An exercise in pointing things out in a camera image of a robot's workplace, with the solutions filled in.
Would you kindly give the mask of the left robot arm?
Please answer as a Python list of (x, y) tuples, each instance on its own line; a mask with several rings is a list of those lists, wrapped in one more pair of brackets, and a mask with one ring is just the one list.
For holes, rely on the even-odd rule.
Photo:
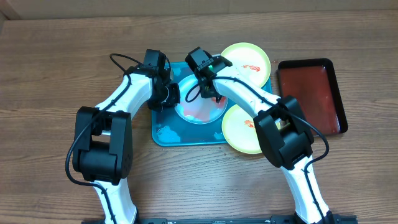
[(148, 49), (143, 62), (122, 71), (122, 83), (106, 100), (78, 110), (65, 159), (69, 180), (96, 190), (104, 223), (140, 222), (127, 181), (133, 160), (133, 117), (143, 104), (163, 111), (180, 103), (170, 61), (161, 51)]

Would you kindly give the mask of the yellow-green plate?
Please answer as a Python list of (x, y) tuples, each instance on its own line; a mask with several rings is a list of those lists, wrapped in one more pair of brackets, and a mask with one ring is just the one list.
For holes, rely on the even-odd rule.
[(260, 47), (240, 42), (225, 48), (221, 55), (233, 63), (240, 74), (262, 88), (271, 75), (271, 62)]
[(227, 143), (235, 150), (246, 154), (262, 152), (253, 119), (238, 105), (227, 110), (221, 129)]

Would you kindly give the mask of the light blue plate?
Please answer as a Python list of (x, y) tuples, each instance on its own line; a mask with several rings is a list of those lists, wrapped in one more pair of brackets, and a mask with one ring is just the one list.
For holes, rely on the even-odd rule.
[(228, 105), (228, 99), (223, 96), (217, 103), (215, 97), (202, 98), (199, 95), (195, 100), (187, 103), (185, 97), (195, 84), (197, 84), (197, 79), (194, 75), (189, 75), (179, 82), (180, 103), (175, 107), (175, 111), (189, 123), (212, 123), (223, 115)]

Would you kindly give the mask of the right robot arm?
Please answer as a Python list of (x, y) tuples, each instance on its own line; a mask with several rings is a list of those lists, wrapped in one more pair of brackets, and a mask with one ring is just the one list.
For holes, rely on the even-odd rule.
[(313, 133), (317, 128), (305, 118), (298, 101), (268, 93), (241, 75), (231, 61), (200, 47), (185, 58), (204, 98), (225, 96), (253, 118), (265, 158), (280, 168), (295, 202), (298, 223), (334, 223), (313, 171)]

